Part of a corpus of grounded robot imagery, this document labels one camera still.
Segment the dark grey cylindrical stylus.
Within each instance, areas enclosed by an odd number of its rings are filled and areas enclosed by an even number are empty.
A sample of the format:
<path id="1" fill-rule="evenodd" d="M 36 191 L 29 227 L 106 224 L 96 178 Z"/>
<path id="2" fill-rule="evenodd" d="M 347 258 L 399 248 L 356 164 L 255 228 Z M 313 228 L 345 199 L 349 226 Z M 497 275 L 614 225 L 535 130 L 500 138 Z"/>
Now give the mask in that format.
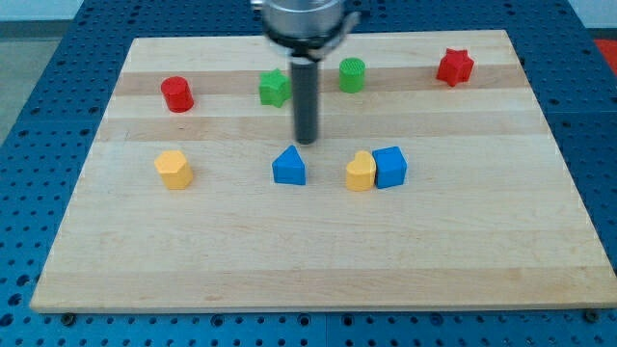
<path id="1" fill-rule="evenodd" d="M 310 145 L 318 135 L 318 64 L 293 57 L 290 68 L 295 140 Z"/>

